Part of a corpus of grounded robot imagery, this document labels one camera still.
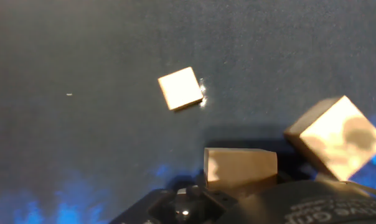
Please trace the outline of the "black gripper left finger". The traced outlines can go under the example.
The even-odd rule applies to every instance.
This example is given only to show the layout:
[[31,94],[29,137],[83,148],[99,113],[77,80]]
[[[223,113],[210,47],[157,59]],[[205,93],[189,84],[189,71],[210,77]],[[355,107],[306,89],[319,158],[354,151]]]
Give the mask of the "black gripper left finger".
[[215,223],[237,199],[223,191],[190,185],[177,191],[156,189],[130,206],[110,224]]

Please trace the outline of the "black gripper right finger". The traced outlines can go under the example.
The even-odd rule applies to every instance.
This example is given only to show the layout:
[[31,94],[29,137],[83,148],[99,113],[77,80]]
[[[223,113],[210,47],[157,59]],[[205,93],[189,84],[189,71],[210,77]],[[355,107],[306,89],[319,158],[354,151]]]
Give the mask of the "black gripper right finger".
[[277,186],[278,200],[376,200],[376,189],[329,178],[298,180]]

